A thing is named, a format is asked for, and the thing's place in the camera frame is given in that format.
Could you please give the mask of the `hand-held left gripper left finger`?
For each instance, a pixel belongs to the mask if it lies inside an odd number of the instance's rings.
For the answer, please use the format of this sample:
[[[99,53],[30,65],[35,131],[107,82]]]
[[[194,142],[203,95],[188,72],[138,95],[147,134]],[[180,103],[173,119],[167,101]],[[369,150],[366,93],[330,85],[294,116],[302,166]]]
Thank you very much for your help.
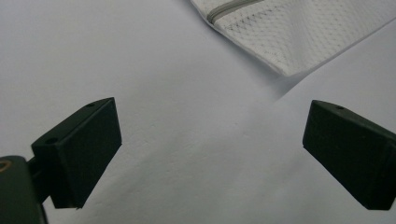
[[[38,200],[83,207],[120,146],[115,99],[84,105],[32,144],[29,166]]]

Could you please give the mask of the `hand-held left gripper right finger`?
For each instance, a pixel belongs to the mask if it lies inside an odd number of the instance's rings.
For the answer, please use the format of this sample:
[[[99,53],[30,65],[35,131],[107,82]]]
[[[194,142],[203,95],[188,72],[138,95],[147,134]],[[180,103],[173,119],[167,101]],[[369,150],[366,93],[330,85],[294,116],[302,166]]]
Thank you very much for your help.
[[[366,209],[396,200],[396,133],[328,102],[311,102],[304,148]]]

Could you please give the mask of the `white mesh zipper bag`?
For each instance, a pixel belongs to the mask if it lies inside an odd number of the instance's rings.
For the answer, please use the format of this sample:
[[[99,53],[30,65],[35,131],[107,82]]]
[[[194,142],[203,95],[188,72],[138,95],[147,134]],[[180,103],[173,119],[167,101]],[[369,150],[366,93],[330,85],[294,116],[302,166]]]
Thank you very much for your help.
[[[203,19],[282,76],[308,73],[396,19],[396,0],[191,0]]]

